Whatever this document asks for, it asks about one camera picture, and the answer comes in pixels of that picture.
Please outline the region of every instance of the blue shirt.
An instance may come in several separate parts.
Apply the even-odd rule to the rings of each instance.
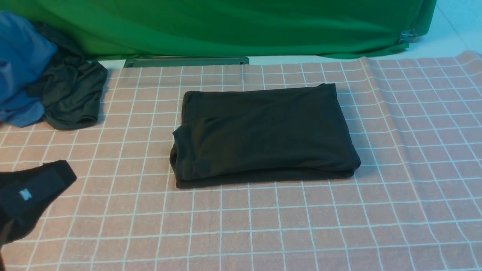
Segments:
[[[56,52],[28,20],[0,12],[0,122],[25,127],[42,118],[45,108],[24,87],[40,77]]]

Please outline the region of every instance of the clothing tag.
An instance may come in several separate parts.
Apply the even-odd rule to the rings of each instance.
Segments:
[[[19,218],[36,204],[65,188],[55,169],[48,169],[26,182],[16,181],[0,190],[0,207],[11,218]]]

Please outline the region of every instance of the black fabric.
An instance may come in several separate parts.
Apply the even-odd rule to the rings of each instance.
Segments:
[[[55,129],[73,130],[97,123],[107,70],[99,62],[84,60],[82,51],[67,36],[45,23],[35,30],[58,47],[40,79],[27,86],[30,97],[45,106],[44,120]]]
[[[0,229],[13,221],[7,243],[26,237],[47,207],[77,180],[67,161],[0,172]]]
[[[335,84],[187,92],[173,135],[178,188],[347,178],[361,164]]]

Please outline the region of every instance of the white tile floor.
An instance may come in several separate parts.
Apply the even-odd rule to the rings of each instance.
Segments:
[[[379,59],[456,56],[465,50],[482,53],[482,0],[439,0],[433,15],[430,31],[410,44],[403,53]],[[334,62],[315,55],[254,56],[252,65]],[[107,60],[107,68],[121,68],[124,60]]]

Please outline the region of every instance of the green backdrop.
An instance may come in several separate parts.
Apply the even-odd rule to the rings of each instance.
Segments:
[[[73,37],[87,55],[337,58],[398,53],[428,31],[436,0],[0,0]]]

